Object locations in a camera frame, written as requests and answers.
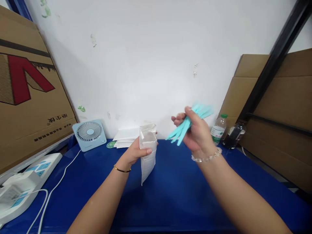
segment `bottle label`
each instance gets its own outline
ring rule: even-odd
[[[230,130],[229,130],[229,132],[228,132],[227,134],[228,134],[228,135],[231,135],[231,133],[233,132],[233,130],[234,130],[234,127],[231,127]]]
[[[211,129],[212,140],[214,142],[218,142],[219,143],[223,133],[224,133],[224,129],[218,130],[218,129],[215,129],[215,127],[213,127]]]

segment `left hand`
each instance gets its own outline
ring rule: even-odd
[[[134,140],[134,142],[130,145],[127,151],[120,157],[118,162],[116,163],[116,167],[120,170],[128,171],[131,166],[135,164],[135,162],[144,156],[147,156],[152,153],[150,148],[140,149],[139,146],[139,137]]]

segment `power strip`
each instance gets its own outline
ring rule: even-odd
[[[2,184],[4,188],[12,185],[16,187],[20,191],[20,198],[8,209],[0,210],[0,227],[28,209],[38,194],[38,192],[30,193],[41,189],[61,158],[60,153],[46,155],[31,164],[24,173],[13,175]]]

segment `right hand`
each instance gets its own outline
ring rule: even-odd
[[[172,116],[171,120],[175,126],[183,123],[185,117],[188,116],[192,122],[191,130],[189,130],[183,142],[192,151],[195,158],[205,158],[217,152],[217,147],[212,141],[208,124],[202,120],[190,107],[185,107],[185,113],[179,113],[176,117]]]

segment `red logo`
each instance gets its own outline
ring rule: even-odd
[[[16,106],[30,100],[28,85],[42,92],[55,89],[27,58],[0,53],[0,102]]]

